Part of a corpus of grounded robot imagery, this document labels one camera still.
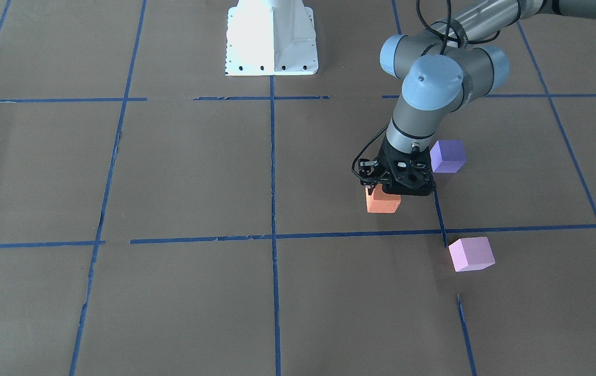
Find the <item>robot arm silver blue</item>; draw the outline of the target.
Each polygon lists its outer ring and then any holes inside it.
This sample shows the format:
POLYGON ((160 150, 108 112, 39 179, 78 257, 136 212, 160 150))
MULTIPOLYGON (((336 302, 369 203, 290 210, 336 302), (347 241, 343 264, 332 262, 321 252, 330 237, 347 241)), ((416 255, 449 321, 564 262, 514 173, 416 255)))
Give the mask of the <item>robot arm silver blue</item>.
POLYGON ((503 50, 491 45, 503 28, 537 14, 596 19, 596 1, 479 1, 415 35, 393 35, 380 52, 383 70, 402 81, 383 142, 373 160, 356 157, 351 171, 369 191, 425 196, 434 173, 465 164, 461 142, 433 137, 443 117, 488 95, 508 78, 503 50))

